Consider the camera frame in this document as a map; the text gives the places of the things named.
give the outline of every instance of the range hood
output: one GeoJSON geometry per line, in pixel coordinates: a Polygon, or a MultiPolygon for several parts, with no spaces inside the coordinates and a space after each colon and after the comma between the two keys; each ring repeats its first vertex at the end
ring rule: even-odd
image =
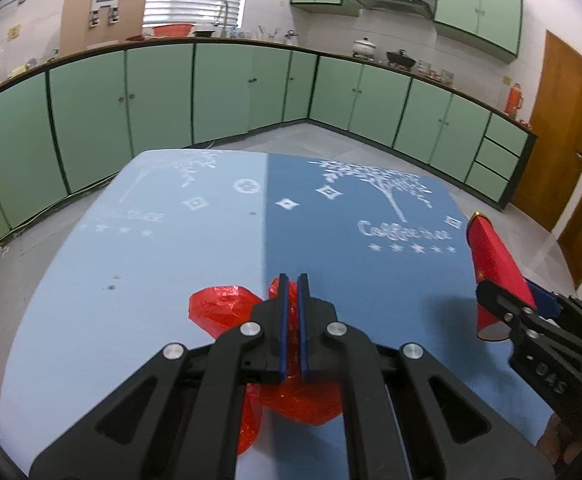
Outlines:
{"type": "Polygon", "coordinates": [[[357,0],[365,9],[394,10],[395,12],[410,12],[428,20],[433,19],[433,12],[428,3],[423,0],[357,0]]]}

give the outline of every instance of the white tree print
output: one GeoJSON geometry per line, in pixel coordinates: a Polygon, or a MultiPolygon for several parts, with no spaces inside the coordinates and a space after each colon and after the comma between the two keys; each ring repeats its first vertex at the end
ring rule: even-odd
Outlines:
{"type": "Polygon", "coordinates": [[[140,166],[139,175],[131,187],[119,200],[122,203],[133,188],[155,170],[176,170],[182,175],[182,187],[187,187],[195,180],[199,168],[215,168],[215,155],[219,150],[155,150],[138,157],[134,164],[140,166]]]}
{"type": "Polygon", "coordinates": [[[330,184],[342,176],[355,176],[362,182],[368,182],[384,194],[403,223],[407,223],[407,219],[404,218],[404,213],[402,213],[397,202],[395,202],[393,189],[406,191],[423,202],[427,208],[433,209],[431,203],[424,197],[424,194],[431,193],[431,191],[420,182],[418,175],[402,173],[401,171],[395,170],[383,170],[382,168],[374,168],[373,166],[346,164],[345,162],[337,162],[335,160],[309,161],[309,164],[319,164],[324,169],[323,177],[330,184]]]}

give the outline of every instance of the drawer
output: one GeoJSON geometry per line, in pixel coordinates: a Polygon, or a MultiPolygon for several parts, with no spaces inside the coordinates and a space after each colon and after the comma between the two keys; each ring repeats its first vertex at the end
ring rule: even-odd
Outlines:
{"type": "Polygon", "coordinates": [[[486,136],[516,155],[522,153],[528,138],[528,134],[525,131],[495,114],[491,115],[486,136]]]}
{"type": "Polygon", "coordinates": [[[519,159],[496,143],[484,139],[475,160],[498,175],[511,178],[519,159]]]}
{"type": "Polygon", "coordinates": [[[499,202],[502,193],[506,189],[508,181],[494,173],[489,168],[475,162],[469,171],[469,176],[464,181],[467,186],[499,202]]]}

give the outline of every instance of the black bowl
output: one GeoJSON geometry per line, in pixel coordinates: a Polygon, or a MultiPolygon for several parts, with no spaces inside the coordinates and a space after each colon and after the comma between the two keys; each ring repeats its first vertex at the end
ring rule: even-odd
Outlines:
{"type": "Polygon", "coordinates": [[[415,59],[409,56],[403,56],[399,52],[387,52],[386,57],[391,63],[398,64],[406,68],[412,68],[415,65],[415,59]]]}

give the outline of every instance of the light blue tablecloth section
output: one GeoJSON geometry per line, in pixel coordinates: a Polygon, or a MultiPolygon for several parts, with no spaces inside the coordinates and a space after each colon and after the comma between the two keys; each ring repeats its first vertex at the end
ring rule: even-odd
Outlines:
{"type": "Polygon", "coordinates": [[[188,319],[193,292],[264,294],[265,180],[263,153],[165,150],[106,188],[40,282],[8,358],[0,443],[22,470],[163,345],[213,341],[188,319]]]}
{"type": "MultiPolygon", "coordinates": [[[[7,362],[0,443],[33,459],[163,345],[212,338],[188,298],[285,272],[344,322],[394,348],[423,344],[527,438],[548,406],[508,366],[510,343],[475,337],[466,218],[436,178],[263,153],[145,152],[66,240],[7,362]]],[[[264,410],[239,480],[348,477],[342,418],[314,428],[264,410]]]]}

